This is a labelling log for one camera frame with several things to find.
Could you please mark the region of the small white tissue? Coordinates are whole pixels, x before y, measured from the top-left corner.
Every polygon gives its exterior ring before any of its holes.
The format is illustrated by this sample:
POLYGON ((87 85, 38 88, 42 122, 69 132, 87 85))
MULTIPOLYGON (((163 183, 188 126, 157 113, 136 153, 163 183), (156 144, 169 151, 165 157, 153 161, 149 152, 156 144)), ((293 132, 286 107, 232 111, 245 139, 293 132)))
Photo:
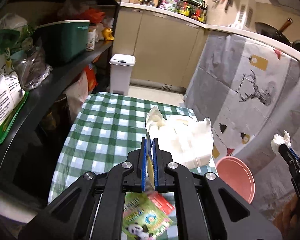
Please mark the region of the small white tissue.
POLYGON ((284 131, 283 136, 275 134, 270 145, 275 155, 279 154, 279 147, 281 145, 286 145, 288 148, 291 148, 290 134, 287 131, 284 131))

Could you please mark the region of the green panda snack packet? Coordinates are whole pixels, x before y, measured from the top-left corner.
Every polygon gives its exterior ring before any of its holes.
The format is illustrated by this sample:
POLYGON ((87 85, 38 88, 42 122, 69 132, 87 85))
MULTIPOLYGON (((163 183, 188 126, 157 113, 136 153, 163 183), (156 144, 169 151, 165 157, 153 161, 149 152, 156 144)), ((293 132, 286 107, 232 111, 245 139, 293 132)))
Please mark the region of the green panda snack packet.
POLYGON ((127 193, 123 209, 122 239, 157 239, 173 224, 174 207, 161 194, 127 193))

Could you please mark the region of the pink plastic bucket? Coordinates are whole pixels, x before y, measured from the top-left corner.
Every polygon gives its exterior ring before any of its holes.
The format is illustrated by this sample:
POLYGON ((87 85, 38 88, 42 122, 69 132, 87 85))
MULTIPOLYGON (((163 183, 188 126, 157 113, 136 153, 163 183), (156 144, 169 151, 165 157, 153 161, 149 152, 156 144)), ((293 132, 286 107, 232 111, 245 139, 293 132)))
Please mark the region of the pink plastic bucket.
POLYGON ((256 190, 255 180, 243 161, 236 157, 226 156, 217 161, 216 170, 219 177, 249 204, 253 202, 256 190))

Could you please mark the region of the white pedal trash bin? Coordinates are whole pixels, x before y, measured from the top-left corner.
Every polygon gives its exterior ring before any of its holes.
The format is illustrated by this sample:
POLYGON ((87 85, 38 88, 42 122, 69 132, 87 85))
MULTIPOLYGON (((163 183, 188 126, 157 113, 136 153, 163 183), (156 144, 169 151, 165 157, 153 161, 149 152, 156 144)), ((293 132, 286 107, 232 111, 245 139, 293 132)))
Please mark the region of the white pedal trash bin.
POLYGON ((114 54, 110 59, 110 92, 127 95, 135 56, 114 54))

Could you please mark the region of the beige kitchen cabinet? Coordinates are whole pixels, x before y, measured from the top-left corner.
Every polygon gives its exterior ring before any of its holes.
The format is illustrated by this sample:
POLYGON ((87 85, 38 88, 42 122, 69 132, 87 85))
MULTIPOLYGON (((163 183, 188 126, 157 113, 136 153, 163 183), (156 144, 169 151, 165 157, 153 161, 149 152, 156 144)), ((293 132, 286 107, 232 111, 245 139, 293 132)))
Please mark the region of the beige kitchen cabinet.
POLYGON ((114 32, 114 54, 135 57, 130 83, 184 94, 209 32, 170 11, 123 3, 114 32))

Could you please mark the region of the green white checkered tablecloth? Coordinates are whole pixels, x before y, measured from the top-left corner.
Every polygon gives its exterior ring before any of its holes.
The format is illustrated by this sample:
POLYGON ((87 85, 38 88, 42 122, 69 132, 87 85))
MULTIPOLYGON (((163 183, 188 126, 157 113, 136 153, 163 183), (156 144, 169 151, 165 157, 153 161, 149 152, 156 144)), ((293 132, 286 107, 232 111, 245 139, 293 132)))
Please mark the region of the green white checkered tablecloth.
POLYGON ((125 161, 129 152, 139 149, 146 135, 146 115, 153 107, 158 107, 165 118, 196 117, 189 108, 145 99, 106 92, 88 96, 62 147, 48 201, 52 202, 85 172, 108 172, 125 161))

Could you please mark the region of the white printed bag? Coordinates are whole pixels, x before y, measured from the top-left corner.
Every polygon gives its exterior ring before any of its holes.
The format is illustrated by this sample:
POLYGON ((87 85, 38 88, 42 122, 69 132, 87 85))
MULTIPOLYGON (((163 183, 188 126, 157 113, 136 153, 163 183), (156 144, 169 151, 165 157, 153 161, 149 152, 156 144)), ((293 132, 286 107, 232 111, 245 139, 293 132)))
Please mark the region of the white printed bag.
POLYGON ((67 97, 71 121, 74 122, 83 103, 88 97, 88 80, 86 72, 81 72, 79 79, 64 92, 67 97))

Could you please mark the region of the grey deer print cloth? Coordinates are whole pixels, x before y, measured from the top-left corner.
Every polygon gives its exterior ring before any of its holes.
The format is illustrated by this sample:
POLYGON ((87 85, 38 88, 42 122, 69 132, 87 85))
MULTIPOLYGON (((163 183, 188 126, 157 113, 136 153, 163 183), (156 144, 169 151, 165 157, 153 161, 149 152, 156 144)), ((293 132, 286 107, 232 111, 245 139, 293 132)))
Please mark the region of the grey deer print cloth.
POLYGON ((300 155, 300 62, 253 39, 212 31, 185 105, 198 120, 211 120, 215 160, 234 156, 250 168, 253 206, 274 219, 294 189, 288 165, 270 143, 288 133, 300 155))

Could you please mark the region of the red orange bag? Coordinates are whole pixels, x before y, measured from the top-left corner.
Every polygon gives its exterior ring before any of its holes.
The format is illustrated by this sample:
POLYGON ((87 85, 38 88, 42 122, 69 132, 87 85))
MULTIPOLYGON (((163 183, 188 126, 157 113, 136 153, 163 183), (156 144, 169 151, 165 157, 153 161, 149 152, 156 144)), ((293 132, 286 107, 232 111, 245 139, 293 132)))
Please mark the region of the red orange bag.
POLYGON ((88 92, 91 93, 93 89, 98 85, 98 82, 96 81, 96 73, 95 73, 95 67, 92 63, 86 65, 84 68, 84 71, 87 76, 87 82, 88 82, 88 92))

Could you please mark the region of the white labelled jar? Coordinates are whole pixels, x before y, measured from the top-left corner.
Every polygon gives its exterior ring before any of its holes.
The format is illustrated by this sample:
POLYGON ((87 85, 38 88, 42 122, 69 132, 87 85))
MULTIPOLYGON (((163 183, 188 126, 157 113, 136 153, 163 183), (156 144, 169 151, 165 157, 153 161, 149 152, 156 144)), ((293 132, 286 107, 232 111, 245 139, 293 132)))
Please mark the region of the white labelled jar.
POLYGON ((95 49, 96 37, 96 23, 90 23, 88 28, 87 42, 85 45, 86 51, 93 51, 95 49))

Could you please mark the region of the black metal storage shelf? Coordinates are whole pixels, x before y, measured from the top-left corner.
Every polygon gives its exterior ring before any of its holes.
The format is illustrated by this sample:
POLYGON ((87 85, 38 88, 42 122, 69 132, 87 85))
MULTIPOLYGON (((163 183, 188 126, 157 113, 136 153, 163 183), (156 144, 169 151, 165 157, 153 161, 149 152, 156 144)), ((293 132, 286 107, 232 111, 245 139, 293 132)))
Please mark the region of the black metal storage shelf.
POLYGON ((20 204, 47 205, 57 155, 74 112, 65 91, 108 58, 121 0, 0 0, 0 191, 20 204))

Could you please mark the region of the yellow toy figure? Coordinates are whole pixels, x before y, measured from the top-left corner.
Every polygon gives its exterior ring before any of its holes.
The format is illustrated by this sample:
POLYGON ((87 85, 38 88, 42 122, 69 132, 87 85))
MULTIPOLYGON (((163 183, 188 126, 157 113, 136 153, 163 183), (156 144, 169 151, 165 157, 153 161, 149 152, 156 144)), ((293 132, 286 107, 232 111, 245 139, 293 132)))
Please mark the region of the yellow toy figure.
POLYGON ((109 27, 106 27, 102 30, 102 35, 104 40, 106 41, 113 41, 115 39, 114 36, 112 35, 112 29, 109 27))

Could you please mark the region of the clear plastic bag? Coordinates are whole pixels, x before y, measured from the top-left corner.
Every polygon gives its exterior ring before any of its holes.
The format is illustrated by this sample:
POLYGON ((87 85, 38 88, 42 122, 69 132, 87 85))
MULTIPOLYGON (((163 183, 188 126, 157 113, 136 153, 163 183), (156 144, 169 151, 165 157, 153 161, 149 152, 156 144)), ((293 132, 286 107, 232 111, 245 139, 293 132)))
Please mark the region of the clear plastic bag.
POLYGON ((45 62, 42 47, 33 46, 28 51, 19 51, 12 55, 12 63, 23 90, 36 89, 45 80, 53 68, 45 62))

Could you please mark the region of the black frying pan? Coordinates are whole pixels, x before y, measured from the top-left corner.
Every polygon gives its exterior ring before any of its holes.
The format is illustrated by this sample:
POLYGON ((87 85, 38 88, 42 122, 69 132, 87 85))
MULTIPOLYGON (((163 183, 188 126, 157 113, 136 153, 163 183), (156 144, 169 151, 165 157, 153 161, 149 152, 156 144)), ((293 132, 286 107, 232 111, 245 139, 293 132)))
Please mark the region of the black frying pan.
POLYGON ((293 23, 293 20, 289 17, 280 29, 276 29, 271 25, 263 22, 255 22, 255 30, 258 34, 272 38, 276 41, 291 46, 289 39, 283 34, 283 32, 293 23))

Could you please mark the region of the green plastic storage box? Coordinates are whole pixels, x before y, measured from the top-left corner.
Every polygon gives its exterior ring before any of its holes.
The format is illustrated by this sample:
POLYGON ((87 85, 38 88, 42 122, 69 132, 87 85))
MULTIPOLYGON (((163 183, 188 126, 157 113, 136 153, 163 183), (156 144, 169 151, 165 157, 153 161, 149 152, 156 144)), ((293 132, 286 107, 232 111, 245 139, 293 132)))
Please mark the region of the green plastic storage box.
POLYGON ((65 20, 40 25, 35 34, 41 38, 49 65, 66 63, 85 51, 89 20, 65 20))

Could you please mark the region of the green white food package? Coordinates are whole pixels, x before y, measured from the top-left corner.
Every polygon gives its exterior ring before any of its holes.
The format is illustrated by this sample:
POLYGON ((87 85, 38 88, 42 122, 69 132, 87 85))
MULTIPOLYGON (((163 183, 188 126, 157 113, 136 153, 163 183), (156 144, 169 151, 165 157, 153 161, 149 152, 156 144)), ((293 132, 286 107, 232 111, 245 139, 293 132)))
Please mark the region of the green white food package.
POLYGON ((6 139, 28 96, 20 85, 11 59, 10 49, 19 37, 19 31, 0 30, 0 144, 6 139))

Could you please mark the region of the black spice rack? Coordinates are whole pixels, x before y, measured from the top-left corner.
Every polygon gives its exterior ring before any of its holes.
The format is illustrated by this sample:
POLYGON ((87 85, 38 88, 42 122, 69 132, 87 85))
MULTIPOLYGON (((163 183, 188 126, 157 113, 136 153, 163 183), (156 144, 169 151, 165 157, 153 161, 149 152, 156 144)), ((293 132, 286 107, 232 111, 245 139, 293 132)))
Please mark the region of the black spice rack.
POLYGON ((208 8, 204 0, 178 0, 174 12, 206 24, 208 8))

